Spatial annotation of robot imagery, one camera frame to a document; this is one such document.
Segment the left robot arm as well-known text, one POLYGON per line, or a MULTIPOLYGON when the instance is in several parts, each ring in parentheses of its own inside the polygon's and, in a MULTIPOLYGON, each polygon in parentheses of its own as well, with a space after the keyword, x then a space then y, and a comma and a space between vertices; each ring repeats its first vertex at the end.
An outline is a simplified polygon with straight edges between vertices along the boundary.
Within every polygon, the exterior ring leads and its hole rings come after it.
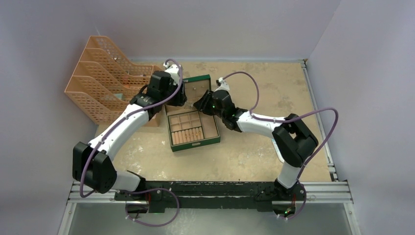
POLYGON ((117 171, 112 163, 126 141, 164 104, 183 106, 183 73, 173 65, 151 75, 150 83, 135 95, 124 112, 103 133, 88 143, 79 142, 73 149, 72 176, 80 182, 80 196, 87 197, 84 186, 106 193, 111 189, 126 191, 133 200, 142 199, 147 191, 146 179, 130 171, 117 171))

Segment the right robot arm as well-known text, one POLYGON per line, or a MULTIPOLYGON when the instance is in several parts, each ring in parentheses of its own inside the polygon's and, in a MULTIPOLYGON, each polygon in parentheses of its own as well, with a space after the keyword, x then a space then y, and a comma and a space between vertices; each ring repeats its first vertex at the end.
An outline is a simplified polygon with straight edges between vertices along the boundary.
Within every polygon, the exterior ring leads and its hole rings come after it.
POLYGON ((295 114, 288 117, 268 117, 238 108, 228 91, 206 91, 193 106, 209 116, 218 116, 224 125, 233 131, 256 133, 275 140, 283 167, 276 179, 275 193, 287 199, 294 193, 300 170, 312 155, 319 142, 306 124, 295 114))

